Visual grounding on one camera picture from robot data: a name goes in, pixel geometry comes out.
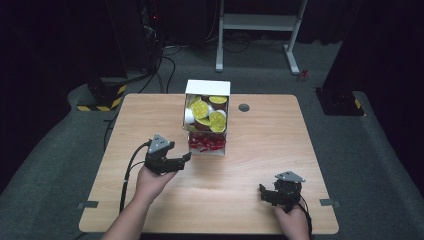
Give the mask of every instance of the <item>dark background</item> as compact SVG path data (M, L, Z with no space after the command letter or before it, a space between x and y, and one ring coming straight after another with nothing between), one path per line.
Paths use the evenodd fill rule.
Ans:
M187 4L190 1L184 2L184 6L192 6ZM258 8L256 1L227 1L226 7L229 12L254 9L274 14L281 2L261 1ZM114 18L107 1L90 1L91 7L86 2L77 3L74 8L65 1L51 0L1 3L1 103L5 110L1 123L1 190L38 141L69 112L67 94L72 89L102 75L125 74L128 66L141 66L137 60L128 64L125 51L120 51L122 35L111 24ZM323 44L344 40L324 88L367 94L388 140L423 192L419 176L424 170L424 119L420 113L424 103L420 91L420 70L424 69L422 9L414 0L361 3L309 1L297 40L320 40ZM298 2L284 4L284 9L291 11ZM215 8L210 6L214 6L213 1L204 1L197 6L199 9L192 9L206 13L204 18L190 15L197 16L191 18L193 21L202 23L196 26L203 28L199 34L207 33L204 28L212 25ZM72 9L92 9L85 16L92 13L96 17L77 21ZM91 29L92 37L84 40L88 35L82 34L82 29ZM88 47L87 41L94 41L96 48ZM96 65L99 54L103 63ZM112 73L102 72L114 68Z

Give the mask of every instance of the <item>hand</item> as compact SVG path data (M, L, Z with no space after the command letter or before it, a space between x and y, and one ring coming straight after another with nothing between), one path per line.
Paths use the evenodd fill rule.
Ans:
M281 231L288 239L309 240L308 221L305 213L297 204L288 213L285 213L281 206L275 207L274 211L280 223Z
M143 201L150 205L176 174L177 172L171 172L159 176L143 166L138 173L134 201Z

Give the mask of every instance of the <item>wooden table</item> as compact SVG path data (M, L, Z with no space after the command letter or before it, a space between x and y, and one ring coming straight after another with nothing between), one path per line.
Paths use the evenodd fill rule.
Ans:
M155 133L175 147L168 158L188 152L182 129L184 94L129 94L125 97L80 221L84 232L105 232L119 214L122 182L134 151ZM246 103L248 112L238 106ZM146 150L138 153L143 161ZM132 198L139 167L130 176ZM151 206L144 232L280 234L273 207L261 201L259 183L273 190L275 175L288 170L306 179L314 234L334 234L338 223L296 97L230 96L225 156L193 155Z

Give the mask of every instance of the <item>white box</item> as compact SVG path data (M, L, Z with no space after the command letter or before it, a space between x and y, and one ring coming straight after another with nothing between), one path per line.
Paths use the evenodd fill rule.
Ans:
M183 129L193 154L225 154L230 92L228 81L188 80Z

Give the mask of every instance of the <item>forearm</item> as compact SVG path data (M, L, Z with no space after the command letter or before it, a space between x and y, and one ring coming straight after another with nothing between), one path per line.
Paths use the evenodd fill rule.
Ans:
M146 221L150 202L132 199L119 214L102 239L135 239L139 240Z

